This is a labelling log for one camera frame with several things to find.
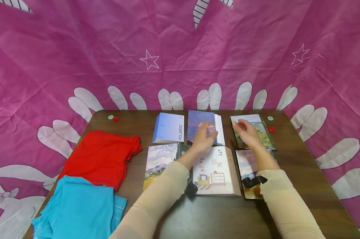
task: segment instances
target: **mountain painting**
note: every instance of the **mountain painting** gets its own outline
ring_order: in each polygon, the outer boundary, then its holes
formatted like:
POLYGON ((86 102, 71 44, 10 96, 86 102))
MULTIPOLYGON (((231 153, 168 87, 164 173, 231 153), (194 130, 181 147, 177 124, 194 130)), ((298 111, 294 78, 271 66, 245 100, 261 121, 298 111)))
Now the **mountain painting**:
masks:
POLYGON ((187 150, 188 147, 182 143, 149 146, 143 191, 187 150))

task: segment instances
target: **landscape painting card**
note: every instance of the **landscape painting card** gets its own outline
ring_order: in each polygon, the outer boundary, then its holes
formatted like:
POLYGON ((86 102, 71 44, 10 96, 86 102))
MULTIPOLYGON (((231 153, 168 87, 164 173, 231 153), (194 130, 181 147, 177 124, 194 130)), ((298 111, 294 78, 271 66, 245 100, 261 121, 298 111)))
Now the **landscape painting card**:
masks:
MULTIPOLYGON (((271 149, 268 149, 271 156, 275 160, 271 149)), ((254 153, 251 150, 236 150, 238 168, 240 169, 241 180, 244 178, 255 178, 258 173, 258 166, 256 163, 256 159, 254 157, 254 153)), ((260 193, 260 185, 256 185, 250 189, 247 189, 244 185, 242 185, 244 189, 244 195, 246 199, 263 199, 260 193)))
POLYGON ((182 143, 149 146, 143 191, 162 174, 170 163, 179 159, 187 150, 188 146, 182 143))
MULTIPOLYGON (((270 138, 268 131, 266 130, 265 123, 261 120, 260 115, 258 114, 250 114, 250 115, 243 115, 243 116, 230 116, 232 124, 238 122, 239 119, 245 119, 249 121, 251 125, 256 128, 258 136, 262 142, 262 144, 269 149, 275 150, 274 143, 270 138)), ((234 131, 234 135, 237 141, 237 146, 239 148, 249 149, 249 147, 241 140, 240 136, 236 131, 234 131)))

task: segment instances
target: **blue cloth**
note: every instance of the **blue cloth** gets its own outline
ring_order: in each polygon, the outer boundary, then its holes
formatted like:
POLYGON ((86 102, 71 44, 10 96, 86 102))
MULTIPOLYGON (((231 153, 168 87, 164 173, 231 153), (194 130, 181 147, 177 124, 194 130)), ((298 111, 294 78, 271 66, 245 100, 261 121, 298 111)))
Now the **blue cloth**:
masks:
POLYGON ((32 220, 34 239, 107 239, 119 225, 127 199, 114 188, 64 176, 41 216, 32 220))

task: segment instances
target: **book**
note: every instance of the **book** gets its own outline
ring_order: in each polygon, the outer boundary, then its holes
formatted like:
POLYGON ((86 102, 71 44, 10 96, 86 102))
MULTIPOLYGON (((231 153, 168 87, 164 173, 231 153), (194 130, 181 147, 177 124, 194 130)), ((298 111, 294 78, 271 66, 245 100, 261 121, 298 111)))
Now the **book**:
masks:
POLYGON ((196 132, 198 128, 202 125, 203 121, 209 121, 207 135, 213 131, 218 131, 217 138, 214 141, 214 145, 224 146, 224 132, 222 130, 222 121, 221 116, 213 112, 206 111, 188 111, 188 130, 187 130, 187 139, 188 141, 193 142, 195 139, 196 132))
POLYGON ((230 148, 215 146, 196 159, 193 163, 193 183, 199 195, 241 196, 230 148))
MULTIPOLYGON (((262 142, 262 144, 269 149, 276 150, 273 141, 270 138, 269 132, 266 130, 265 123, 261 120, 260 115, 258 114, 250 114, 243 116, 230 116, 232 124, 238 122, 239 119, 245 119, 249 121, 251 125, 253 125, 258 133, 258 136, 262 142)), ((237 146, 243 149, 249 149, 249 147, 241 140, 238 133, 234 130, 234 135, 237 141, 237 146)))
POLYGON ((182 143, 149 146, 143 191, 163 173, 170 163, 179 159, 187 150, 188 146, 182 143))
POLYGON ((160 112, 156 118, 152 143, 184 142, 184 116, 160 112))
MULTIPOLYGON (((268 149, 275 160, 271 149, 268 149)), ((254 153, 251 150, 236 150, 238 168, 240 169, 241 180, 244 178, 255 178, 258 173, 258 166, 256 164, 256 159, 254 153)), ((263 199, 260 193, 260 185, 256 185, 250 189, 247 189, 243 184, 244 196, 246 199, 263 199)))

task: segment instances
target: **beige arm sleeve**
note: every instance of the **beige arm sleeve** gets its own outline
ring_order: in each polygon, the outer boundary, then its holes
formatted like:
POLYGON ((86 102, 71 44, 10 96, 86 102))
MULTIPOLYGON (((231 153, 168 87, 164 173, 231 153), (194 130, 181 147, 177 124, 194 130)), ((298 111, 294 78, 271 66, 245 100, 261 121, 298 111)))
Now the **beige arm sleeve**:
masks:
POLYGON ((260 175, 268 179, 261 185, 261 194, 283 239, 325 238, 285 171, 267 169, 260 175))
POLYGON ((179 162, 168 165, 142 193, 109 239, 152 239, 156 225, 187 187, 189 171, 179 162))

